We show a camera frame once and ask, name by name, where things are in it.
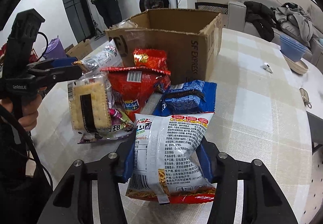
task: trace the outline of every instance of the finger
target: finger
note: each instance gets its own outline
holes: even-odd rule
[[[24,129],[28,132],[33,130],[36,127],[36,125],[37,125],[37,120],[35,120],[31,125],[24,127]]]
[[[20,118],[18,120],[18,122],[23,127],[28,127],[28,126],[32,125],[37,120],[37,117],[38,117],[38,111],[36,111],[36,112],[34,112],[32,114],[29,114],[27,116],[24,116],[24,117]]]
[[[28,105],[24,106],[22,108],[24,116],[32,114],[37,111],[37,109],[40,106],[40,103],[42,101],[42,98],[40,95],[37,95],[36,99],[34,99],[32,102],[30,102]]]
[[[1,100],[1,105],[8,111],[12,112],[13,104],[9,98],[5,98]]]

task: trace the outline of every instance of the red candy package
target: red candy package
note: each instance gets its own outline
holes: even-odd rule
[[[139,49],[133,51],[133,57],[136,66],[147,66],[150,68],[167,70],[167,54],[163,50],[156,49]],[[170,86],[171,80],[166,75],[159,83],[156,91],[164,93]]]
[[[105,67],[100,71],[109,72],[111,86],[121,94],[125,113],[132,121],[135,121],[135,113],[140,113],[161,80],[171,74],[168,70],[146,66]]]

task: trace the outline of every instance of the black door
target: black door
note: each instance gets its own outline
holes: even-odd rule
[[[95,27],[86,0],[63,0],[66,15],[79,43],[95,36]]]
[[[147,9],[169,8],[169,0],[140,0],[139,8],[141,12]]]

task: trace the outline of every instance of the checkered tablecloth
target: checkered tablecloth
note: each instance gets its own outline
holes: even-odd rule
[[[216,110],[206,138],[237,160],[261,159],[281,187],[300,220],[311,180],[311,135],[298,86],[279,48],[260,38],[223,29],[220,54],[214,58],[210,81],[216,82]],[[267,62],[273,74],[262,69]],[[61,179],[76,159],[100,159],[118,142],[77,145],[68,110],[66,83],[59,83],[44,99],[38,126],[33,130],[36,148],[54,178]],[[153,95],[144,112],[151,113]],[[236,223],[241,219],[239,181]],[[164,205],[130,199],[120,193],[128,223],[206,223],[212,203]],[[98,213],[94,210],[95,219]]]

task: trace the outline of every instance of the blue snack package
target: blue snack package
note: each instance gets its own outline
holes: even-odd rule
[[[214,112],[216,83],[194,80],[170,86],[159,100],[153,115],[169,116]]]

